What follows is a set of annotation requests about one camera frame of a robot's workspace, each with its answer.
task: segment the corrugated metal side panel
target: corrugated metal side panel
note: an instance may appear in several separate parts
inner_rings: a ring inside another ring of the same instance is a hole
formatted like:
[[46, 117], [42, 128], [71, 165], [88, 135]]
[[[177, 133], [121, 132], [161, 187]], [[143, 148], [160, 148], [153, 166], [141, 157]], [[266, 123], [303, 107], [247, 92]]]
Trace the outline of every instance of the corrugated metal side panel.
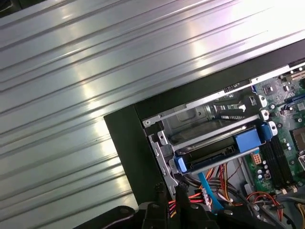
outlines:
[[305, 38], [304, 3], [283, 2], [49, 0], [1, 19], [0, 228], [136, 207], [103, 116]]

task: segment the blue plastic tab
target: blue plastic tab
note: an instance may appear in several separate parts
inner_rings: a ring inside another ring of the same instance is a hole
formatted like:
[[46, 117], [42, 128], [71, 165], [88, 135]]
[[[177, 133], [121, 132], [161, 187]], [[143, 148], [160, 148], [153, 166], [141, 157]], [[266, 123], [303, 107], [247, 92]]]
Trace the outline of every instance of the blue plastic tab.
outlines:
[[185, 173], [187, 171], [185, 163], [183, 161], [183, 158], [177, 158], [177, 164], [178, 164], [178, 169], [181, 170], [181, 172]]
[[268, 126], [267, 123], [262, 124], [261, 125], [261, 131], [263, 133], [265, 141], [270, 141], [271, 138], [273, 137], [272, 130], [271, 130], [270, 126]]
[[209, 197], [212, 199], [212, 203], [213, 203], [213, 210], [212, 212], [217, 212], [219, 210], [223, 209], [223, 206], [219, 203], [219, 201], [217, 200], [217, 198], [214, 196], [214, 193], [212, 192], [205, 176], [203, 173], [199, 173], [198, 177], [201, 181], [202, 187], [205, 188], [206, 194], [209, 195]]
[[256, 128], [236, 135], [234, 136], [234, 139], [238, 146], [239, 152], [241, 153], [258, 147], [262, 144]]

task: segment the blue cable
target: blue cable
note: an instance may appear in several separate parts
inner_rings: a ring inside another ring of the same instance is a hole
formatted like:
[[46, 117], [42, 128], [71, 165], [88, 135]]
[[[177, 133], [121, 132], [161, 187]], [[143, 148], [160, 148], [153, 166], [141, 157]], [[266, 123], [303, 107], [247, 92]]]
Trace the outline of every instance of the blue cable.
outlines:
[[213, 212], [215, 212], [215, 211], [217, 212], [219, 210], [222, 210], [223, 206], [219, 203], [217, 198], [214, 196], [214, 193], [212, 192], [212, 190], [211, 190], [211, 188], [210, 188], [210, 186], [208, 184], [208, 181], [206, 180], [204, 174], [203, 173], [199, 173], [198, 177], [199, 177], [199, 179], [201, 181], [202, 187], [205, 188], [206, 193], [210, 196], [210, 198], [213, 201]]

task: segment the motherboard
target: motherboard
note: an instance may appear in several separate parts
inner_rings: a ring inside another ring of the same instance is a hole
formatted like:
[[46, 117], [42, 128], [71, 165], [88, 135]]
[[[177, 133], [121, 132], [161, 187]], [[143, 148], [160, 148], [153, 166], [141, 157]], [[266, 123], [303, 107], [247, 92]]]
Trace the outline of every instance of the motherboard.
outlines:
[[257, 191], [296, 192], [305, 185], [305, 70], [302, 67], [253, 86], [265, 95], [278, 134], [245, 157]]

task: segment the chip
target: chip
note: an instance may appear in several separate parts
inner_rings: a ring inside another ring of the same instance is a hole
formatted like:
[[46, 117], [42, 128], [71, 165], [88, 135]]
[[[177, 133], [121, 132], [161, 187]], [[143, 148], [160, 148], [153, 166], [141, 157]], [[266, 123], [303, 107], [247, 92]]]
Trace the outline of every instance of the chip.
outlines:
[[296, 146], [299, 151], [305, 150], [305, 127], [298, 128], [292, 131]]
[[267, 96], [275, 94], [277, 92], [277, 87], [274, 82], [264, 85], [263, 89]]

